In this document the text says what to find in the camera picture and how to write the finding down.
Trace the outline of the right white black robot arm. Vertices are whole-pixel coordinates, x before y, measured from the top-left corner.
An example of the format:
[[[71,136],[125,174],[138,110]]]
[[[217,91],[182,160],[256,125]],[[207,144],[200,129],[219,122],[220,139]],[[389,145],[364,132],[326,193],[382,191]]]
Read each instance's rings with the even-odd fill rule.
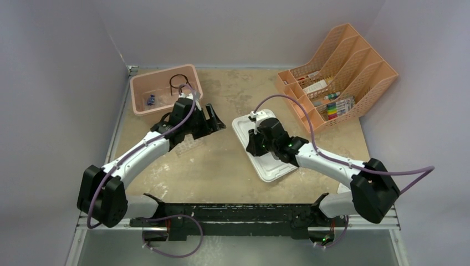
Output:
[[[290,136],[275,117],[250,115],[248,120],[254,124],[248,131],[249,154],[270,154],[277,161],[314,170],[349,189],[316,201],[311,211],[315,224],[323,226],[334,217],[351,214],[379,224],[399,198],[401,192],[381,161],[357,161],[322,150],[307,139]]]

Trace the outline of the pink plastic bin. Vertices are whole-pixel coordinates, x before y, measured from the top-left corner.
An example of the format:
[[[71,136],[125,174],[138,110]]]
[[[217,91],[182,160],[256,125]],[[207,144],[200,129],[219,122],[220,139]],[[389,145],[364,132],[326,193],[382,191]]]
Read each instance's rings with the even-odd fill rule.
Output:
[[[161,115],[170,111],[179,97],[178,86],[188,84],[201,93],[202,87],[192,64],[180,65],[138,74],[130,80],[132,109],[136,116],[149,121],[158,120]],[[156,97],[155,106],[147,106],[150,94]]]

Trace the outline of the clear well plate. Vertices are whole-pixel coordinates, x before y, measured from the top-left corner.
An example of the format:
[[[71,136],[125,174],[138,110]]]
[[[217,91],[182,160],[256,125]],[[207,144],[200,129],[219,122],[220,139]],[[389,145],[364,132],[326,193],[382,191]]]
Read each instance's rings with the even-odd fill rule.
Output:
[[[205,139],[194,139],[192,135],[186,135],[185,139],[180,144],[178,144],[173,150],[179,156],[204,145]]]

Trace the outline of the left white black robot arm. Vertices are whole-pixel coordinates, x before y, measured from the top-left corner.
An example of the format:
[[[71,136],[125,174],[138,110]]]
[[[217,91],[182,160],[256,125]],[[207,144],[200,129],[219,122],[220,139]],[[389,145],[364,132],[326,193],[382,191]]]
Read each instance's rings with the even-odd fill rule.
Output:
[[[77,208],[86,213],[86,226],[116,226],[123,219],[143,218],[157,227],[165,221],[165,211],[154,196],[128,196],[129,184],[147,166],[169,153],[187,135],[197,140],[226,125],[211,104],[204,108],[191,96],[182,96],[170,113],[156,123],[133,148],[103,166],[89,166],[83,173]]]

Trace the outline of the white plastic bin lid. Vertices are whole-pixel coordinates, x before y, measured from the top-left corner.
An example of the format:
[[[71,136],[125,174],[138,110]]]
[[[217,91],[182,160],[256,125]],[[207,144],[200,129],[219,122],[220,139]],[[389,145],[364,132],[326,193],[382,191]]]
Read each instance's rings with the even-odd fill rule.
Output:
[[[282,162],[274,153],[274,141],[268,140],[257,130],[258,123],[250,115],[235,118],[232,128],[241,142],[258,177],[273,182],[297,169],[291,163]]]

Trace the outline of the blue capped clear syringe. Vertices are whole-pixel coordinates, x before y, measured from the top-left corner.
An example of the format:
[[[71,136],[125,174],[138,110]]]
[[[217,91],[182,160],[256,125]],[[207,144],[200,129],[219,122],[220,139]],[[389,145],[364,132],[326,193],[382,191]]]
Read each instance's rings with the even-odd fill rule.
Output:
[[[147,98],[146,102],[147,106],[155,106],[156,105],[156,97],[154,94],[150,94],[150,96]]]

